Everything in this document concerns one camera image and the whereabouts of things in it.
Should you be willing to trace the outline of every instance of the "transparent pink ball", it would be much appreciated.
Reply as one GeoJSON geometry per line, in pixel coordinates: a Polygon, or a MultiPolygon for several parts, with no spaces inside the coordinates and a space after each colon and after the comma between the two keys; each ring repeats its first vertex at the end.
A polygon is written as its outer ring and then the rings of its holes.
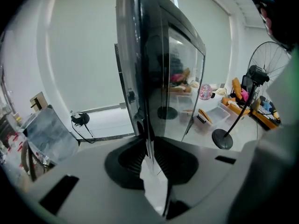
{"type": "Polygon", "coordinates": [[[209,99],[213,93],[212,87],[209,84],[202,84],[199,90],[200,99],[209,99]]]}

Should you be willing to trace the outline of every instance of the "round black base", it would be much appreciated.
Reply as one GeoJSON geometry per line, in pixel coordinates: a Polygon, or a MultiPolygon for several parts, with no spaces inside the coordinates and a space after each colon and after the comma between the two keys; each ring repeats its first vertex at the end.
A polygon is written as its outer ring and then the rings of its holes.
{"type": "Polygon", "coordinates": [[[220,149],[230,149],[233,146],[232,136],[228,134],[228,136],[224,137],[226,131],[223,129],[216,129],[212,133],[212,139],[215,145],[220,149]]]}
{"type": "Polygon", "coordinates": [[[172,107],[160,107],[158,109],[158,117],[160,119],[175,119],[177,116],[177,110],[172,107]]]}

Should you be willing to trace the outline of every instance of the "blue plush toy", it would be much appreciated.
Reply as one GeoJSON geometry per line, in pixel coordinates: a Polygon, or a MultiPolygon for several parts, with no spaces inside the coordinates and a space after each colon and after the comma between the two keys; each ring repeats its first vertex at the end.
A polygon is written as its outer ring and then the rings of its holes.
{"type": "Polygon", "coordinates": [[[269,111],[269,112],[270,112],[269,109],[271,109],[272,106],[270,105],[270,102],[264,102],[264,103],[263,103],[263,108],[264,108],[266,111],[269,111]]]}

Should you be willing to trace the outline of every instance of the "pink plush toy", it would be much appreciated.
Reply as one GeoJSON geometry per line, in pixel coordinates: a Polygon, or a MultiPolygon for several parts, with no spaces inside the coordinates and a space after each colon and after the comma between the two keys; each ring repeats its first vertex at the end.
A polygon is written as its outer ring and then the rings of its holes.
{"type": "Polygon", "coordinates": [[[248,94],[248,92],[247,92],[246,90],[242,89],[242,90],[241,90],[241,95],[242,95],[242,98],[243,98],[245,101],[248,100],[248,96],[249,96],[249,94],[248,94]]]}

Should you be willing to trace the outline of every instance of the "ceiling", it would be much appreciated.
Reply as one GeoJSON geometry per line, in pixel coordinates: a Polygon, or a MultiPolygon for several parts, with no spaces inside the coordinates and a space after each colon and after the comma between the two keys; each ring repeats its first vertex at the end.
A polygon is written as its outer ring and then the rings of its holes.
{"type": "Polygon", "coordinates": [[[252,0],[235,0],[235,2],[244,14],[247,27],[265,28],[252,0]]]}

